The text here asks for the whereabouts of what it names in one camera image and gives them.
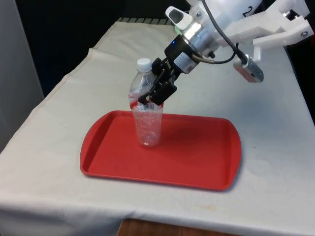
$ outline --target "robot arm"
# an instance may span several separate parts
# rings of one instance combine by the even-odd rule
[[[156,59],[152,72],[157,76],[154,86],[139,102],[152,101],[161,105],[176,90],[174,85],[181,73],[189,74],[200,62],[216,62],[214,52],[231,46],[235,69],[251,83],[262,82],[264,75],[256,64],[264,49],[295,44],[314,34],[304,19],[310,12],[304,0],[276,0],[265,12],[252,15],[262,0],[188,0],[189,14],[174,7],[166,10],[167,17],[181,31],[165,49],[166,58]],[[252,41],[255,50],[251,58],[234,43]]]

